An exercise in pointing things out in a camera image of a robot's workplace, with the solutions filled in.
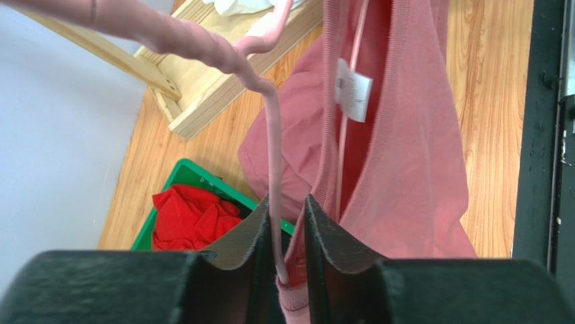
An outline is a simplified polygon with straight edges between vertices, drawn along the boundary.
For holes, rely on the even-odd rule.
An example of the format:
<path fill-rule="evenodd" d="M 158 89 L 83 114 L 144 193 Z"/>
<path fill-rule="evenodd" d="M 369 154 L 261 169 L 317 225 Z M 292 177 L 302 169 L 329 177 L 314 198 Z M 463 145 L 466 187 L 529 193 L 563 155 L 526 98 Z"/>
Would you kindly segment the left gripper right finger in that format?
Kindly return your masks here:
<path fill-rule="evenodd" d="M 540 266 L 505 259 L 389 259 L 304 207 L 312 323 L 573 323 Z"/>

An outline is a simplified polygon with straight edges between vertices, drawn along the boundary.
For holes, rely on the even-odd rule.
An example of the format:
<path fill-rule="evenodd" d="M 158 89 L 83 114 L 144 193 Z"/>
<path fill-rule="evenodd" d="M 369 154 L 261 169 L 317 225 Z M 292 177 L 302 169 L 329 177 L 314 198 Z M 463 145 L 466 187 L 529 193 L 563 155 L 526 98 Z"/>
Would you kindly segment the pink t shirt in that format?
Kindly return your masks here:
<path fill-rule="evenodd" d="M 448 1 L 325 1 L 323 34 L 279 89 L 282 217 L 295 225 L 278 284 L 287 323 L 309 323 L 303 209 L 313 195 L 346 231 L 391 258 L 472 258 L 460 218 L 468 186 L 446 71 Z M 338 182 L 337 64 L 373 81 L 366 119 L 347 125 Z"/>

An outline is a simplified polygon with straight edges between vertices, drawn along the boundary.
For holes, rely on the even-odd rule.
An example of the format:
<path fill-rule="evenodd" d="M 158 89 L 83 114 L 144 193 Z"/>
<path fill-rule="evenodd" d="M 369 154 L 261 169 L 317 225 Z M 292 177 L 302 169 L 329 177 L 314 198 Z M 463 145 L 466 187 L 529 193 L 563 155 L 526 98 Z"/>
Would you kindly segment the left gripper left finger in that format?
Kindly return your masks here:
<path fill-rule="evenodd" d="M 52 250 L 1 300 L 2 323 L 266 323 L 268 201 L 198 252 Z"/>

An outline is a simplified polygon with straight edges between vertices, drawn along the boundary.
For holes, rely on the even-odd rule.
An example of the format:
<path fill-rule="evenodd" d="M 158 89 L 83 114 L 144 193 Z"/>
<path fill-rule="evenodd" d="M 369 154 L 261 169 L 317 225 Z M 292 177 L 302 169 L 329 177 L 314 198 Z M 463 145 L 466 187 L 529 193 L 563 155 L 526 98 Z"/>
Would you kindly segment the pink wire hanger taken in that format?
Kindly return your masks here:
<path fill-rule="evenodd" d="M 293 285 L 279 248 L 281 211 L 281 132 L 279 98 L 268 79 L 257 75 L 247 61 L 249 54 L 270 51 L 288 18 L 291 1 L 282 1 L 262 36 L 245 36 L 231 44 L 195 22 L 151 9 L 141 1 L 6 1 L 16 9 L 55 18 L 73 26 L 136 41 L 159 54 L 197 60 L 225 74 L 236 75 L 249 90 L 262 94 L 267 122 L 269 214 L 273 220 L 273 248 L 278 280 Z"/>

